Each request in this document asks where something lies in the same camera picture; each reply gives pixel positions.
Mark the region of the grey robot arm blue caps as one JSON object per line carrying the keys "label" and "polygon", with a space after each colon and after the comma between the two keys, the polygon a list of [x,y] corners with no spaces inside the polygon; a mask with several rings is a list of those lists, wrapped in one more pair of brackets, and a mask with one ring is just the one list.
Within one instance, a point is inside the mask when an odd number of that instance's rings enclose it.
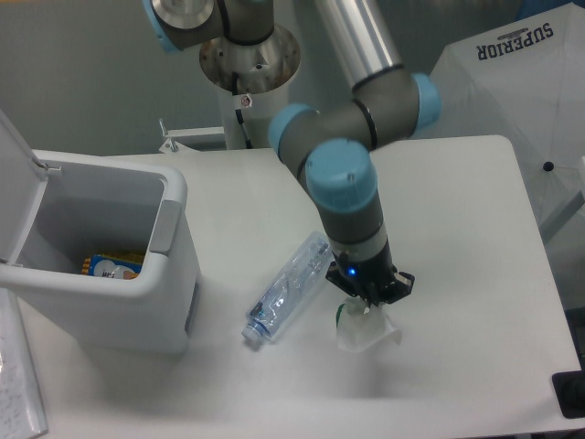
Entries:
{"label": "grey robot arm blue caps", "polygon": [[274,150],[317,207],[334,259],[328,280],[371,305],[408,295],[414,278],[394,265],[370,152],[437,121],[441,98],[408,72],[373,1],[316,5],[352,92],[328,112],[294,103],[301,48],[271,1],[146,1],[168,52],[199,47],[218,91],[230,149]]}

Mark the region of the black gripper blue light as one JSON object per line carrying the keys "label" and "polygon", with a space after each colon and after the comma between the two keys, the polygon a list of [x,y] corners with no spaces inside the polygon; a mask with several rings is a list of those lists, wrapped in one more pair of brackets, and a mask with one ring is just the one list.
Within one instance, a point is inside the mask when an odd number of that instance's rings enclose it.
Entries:
{"label": "black gripper blue light", "polygon": [[391,305],[411,293],[415,276],[397,272],[388,241],[379,246],[372,256],[358,256],[357,259],[348,250],[342,250],[337,242],[330,243],[334,260],[325,278],[349,296],[359,297],[371,305],[367,293],[373,293],[373,305]]}

